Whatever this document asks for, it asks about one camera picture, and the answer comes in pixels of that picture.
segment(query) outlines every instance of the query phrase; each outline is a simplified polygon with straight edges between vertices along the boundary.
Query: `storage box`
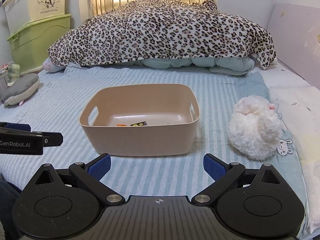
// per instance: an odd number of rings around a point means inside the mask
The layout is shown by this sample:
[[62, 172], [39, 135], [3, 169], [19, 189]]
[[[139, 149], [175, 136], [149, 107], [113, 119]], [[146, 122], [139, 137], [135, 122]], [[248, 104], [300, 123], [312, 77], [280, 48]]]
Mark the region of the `storage box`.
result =
[[27, 23], [63, 15], [65, 0], [5, 0], [3, 5], [13, 34]]
[[48, 48], [70, 30], [70, 17], [66, 14], [26, 24], [8, 38], [21, 75], [41, 70]]
[[4, 73], [0, 74], [0, 105], [2, 104], [2, 96], [4, 92], [8, 89], [7, 81], [5, 80], [5, 77], [8, 75], [8, 71], [5, 71]]
[[[98, 115], [90, 125], [94, 108]], [[80, 124], [100, 154], [160, 156], [187, 153], [198, 120], [198, 102], [188, 86], [143, 84], [99, 91], [85, 107]], [[147, 125], [131, 126], [138, 122]]]

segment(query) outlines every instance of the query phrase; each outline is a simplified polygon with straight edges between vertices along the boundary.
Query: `green storage box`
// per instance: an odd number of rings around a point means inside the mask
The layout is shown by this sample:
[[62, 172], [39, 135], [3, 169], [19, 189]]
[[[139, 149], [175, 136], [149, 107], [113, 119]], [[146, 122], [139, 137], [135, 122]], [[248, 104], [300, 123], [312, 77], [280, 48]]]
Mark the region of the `green storage box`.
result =
[[70, 17], [65, 14], [28, 23], [7, 39], [14, 62], [20, 65], [20, 74], [42, 69], [48, 48], [70, 30]]

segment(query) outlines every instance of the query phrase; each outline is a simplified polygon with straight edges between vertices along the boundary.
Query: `gray plush toy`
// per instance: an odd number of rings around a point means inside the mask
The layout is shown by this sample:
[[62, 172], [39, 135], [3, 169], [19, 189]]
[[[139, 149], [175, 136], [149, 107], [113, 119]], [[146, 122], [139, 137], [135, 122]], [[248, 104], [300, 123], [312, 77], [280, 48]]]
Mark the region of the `gray plush toy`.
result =
[[33, 95], [39, 87], [39, 76], [35, 73], [19, 78], [3, 94], [1, 100], [5, 106], [20, 104]]

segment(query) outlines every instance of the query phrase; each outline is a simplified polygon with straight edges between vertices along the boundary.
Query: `cartoon print on box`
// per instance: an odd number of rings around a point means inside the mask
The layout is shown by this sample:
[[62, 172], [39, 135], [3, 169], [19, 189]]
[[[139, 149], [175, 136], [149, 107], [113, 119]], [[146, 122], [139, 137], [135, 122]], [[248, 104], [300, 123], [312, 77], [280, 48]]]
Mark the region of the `cartoon print on box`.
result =
[[276, 149], [277, 153], [280, 154], [281, 156], [286, 156], [287, 154], [293, 154], [293, 150], [288, 146], [288, 144], [292, 144], [292, 143], [293, 142], [291, 139], [287, 139], [287, 140], [280, 139], [279, 145]]
[[37, 0], [40, 8], [40, 13], [48, 13], [53, 11], [58, 11], [57, 4], [59, 0]]

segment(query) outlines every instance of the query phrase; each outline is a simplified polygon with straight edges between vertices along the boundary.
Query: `stuffed animal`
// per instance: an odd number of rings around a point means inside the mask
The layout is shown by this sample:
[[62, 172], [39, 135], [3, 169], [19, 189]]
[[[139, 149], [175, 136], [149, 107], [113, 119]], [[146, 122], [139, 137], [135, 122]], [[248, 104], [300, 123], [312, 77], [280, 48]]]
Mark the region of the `stuffed animal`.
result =
[[19, 104], [33, 95], [39, 87], [39, 76], [26, 74], [13, 83], [3, 94], [1, 100], [5, 106]]
[[231, 145], [249, 159], [264, 160], [277, 149], [282, 127], [275, 106], [253, 95], [235, 104], [228, 138]]

